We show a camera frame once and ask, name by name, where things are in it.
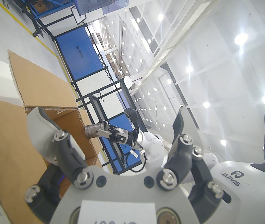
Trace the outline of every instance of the cardboard flap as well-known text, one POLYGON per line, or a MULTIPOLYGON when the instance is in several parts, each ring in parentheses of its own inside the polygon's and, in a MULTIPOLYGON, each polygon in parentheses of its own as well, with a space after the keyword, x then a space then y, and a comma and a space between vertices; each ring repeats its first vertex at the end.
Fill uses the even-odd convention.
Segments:
POLYGON ((24 196, 45 170, 30 141, 25 110, 0 101, 0 203, 12 223, 41 223, 24 196))
POLYGON ((67 82, 11 51, 8 53, 12 77, 25 106, 77 108, 67 82))

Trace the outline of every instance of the yellow floor line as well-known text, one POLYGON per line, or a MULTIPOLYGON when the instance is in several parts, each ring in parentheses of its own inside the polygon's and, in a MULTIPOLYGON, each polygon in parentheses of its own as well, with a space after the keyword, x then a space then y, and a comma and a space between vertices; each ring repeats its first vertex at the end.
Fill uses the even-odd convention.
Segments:
MULTIPOLYGON (((0 7, 7 13, 7 14, 9 14, 22 28, 24 28, 30 35, 32 35, 32 32, 23 24, 23 23, 21 23, 21 21, 19 20, 19 19, 17 19, 16 18, 16 16, 14 16, 14 14, 12 14, 1 2, 0 2, 0 7)), ((63 63, 62 63, 62 61, 61 61, 61 59, 60 59, 60 57, 59 56, 57 56, 49 47, 47 47, 38 37, 34 37, 38 42, 40 42, 40 44, 42 44, 50 53, 52 53, 55 57, 57 57, 57 59, 58 59, 58 61, 59 61, 59 63, 60 63, 60 65, 61 65, 61 68, 62 68, 62 70, 63 70, 63 72, 64 72, 64 74, 65 74, 65 76, 66 76, 66 78, 67 78, 67 81, 68 81, 68 83, 70 84, 70 79, 69 79, 69 77, 68 77, 68 74, 67 74, 67 72, 66 72, 66 69, 64 68, 64 66, 63 66, 63 63)), ((76 98, 78 98, 78 96, 77 96, 77 93, 76 93, 76 91, 74 90, 74 88, 73 88, 73 86, 70 84, 70 86, 71 86, 71 88, 72 88, 72 91, 73 91, 73 93, 74 93, 74 95, 76 96, 76 98)))

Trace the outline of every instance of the floor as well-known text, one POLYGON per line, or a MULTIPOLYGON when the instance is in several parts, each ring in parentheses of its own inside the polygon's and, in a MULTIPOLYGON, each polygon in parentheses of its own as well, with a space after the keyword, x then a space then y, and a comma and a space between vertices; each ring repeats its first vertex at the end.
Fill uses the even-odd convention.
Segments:
POLYGON ((0 61, 8 63, 7 50, 11 50, 67 81, 51 38, 46 33, 44 38, 34 38, 32 22, 13 6, 11 4, 6 9, 0 0, 0 61))

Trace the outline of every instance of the black cable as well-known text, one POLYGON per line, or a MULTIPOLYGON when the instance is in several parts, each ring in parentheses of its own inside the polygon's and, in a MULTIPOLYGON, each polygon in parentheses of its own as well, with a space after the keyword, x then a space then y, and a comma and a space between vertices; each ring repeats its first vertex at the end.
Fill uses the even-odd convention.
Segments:
MULTIPOLYGON (((125 160, 125 162, 126 162, 126 165, 128 166, 128 163, 127 163, 127 158, 128 158, 128 156, 130 155, 131 153, 129 153, 127 156, 126 156, 126 160, 125 160)), ((141 172, 143 169, 144 169, 144 167, 145 167, 145 165, 146 165, 146 160, 147 160, 147 158, 146 158, 146 155, 145 155, 145 153, 144 153, 144 164, 143 164, 143 167, 140 169, 140 170, 138 170, 138 171, 135 171, 135 170, 132 170, 132 169, 130 169, 132 172, 134 172, 134 173, 139 173, 139 172, 141 172)))

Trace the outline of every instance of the metal screw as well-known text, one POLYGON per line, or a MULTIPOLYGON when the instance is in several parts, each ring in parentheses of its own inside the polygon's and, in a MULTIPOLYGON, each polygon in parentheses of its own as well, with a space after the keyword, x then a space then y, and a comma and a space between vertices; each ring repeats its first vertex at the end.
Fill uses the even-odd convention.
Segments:
POLYGON ((159 181, 160 185, 166 190, 173 190, 177 186, 175 174, 167 168, 163 169, 163 173, 162 180, 159 181))
POLYGON ((81 173, 77 176, 74 181, 74 185, 77 189, 84 190, 87 189, 93 183, 94 175, 89 167, 84 168, 81 173))
POLYGON ((82 172, 77 176, 77 181, 81 183, 85 183, 88 179, 88 174, 86 172, 82 172))
POLYGON ((37 194, 41 191, 38 185, 32 185, 25 193, 25 201, 32 203, 37 194))
POLYGON ((201 160, 203 157, 203 151, 202 151, 201 147, 199 147, 199 146, 194 146, 192 154, 193 154, 193 159, 196 161, 201 160))
POLYGON ((173 178, 173 176, 172 176, 170 173, 166 172, 166 173, 164 174, 164 176, 163 176, 163 181, 164 181, 167 185, 171 185, 171 184, 173 183, 173 181, 174 181, 174 178, 173 178))
POLYGON ((68 132, 64 132, 63 130, 59 130, 55 133, 54 135, 54 140, 55 141, 61 141, 65 139, 68 136, 68 132))
POLYGON ((191 136, 187 134, 183 134, 182 136, 179 137, 180 141, 185 144, 190 144, 192 143, 192 138, 191 136))
POLYGON ((223 190, 220 188, 217 182, 210 181, 207 187, 215 194, 215 198, 220 199, 223 197, 223 190))

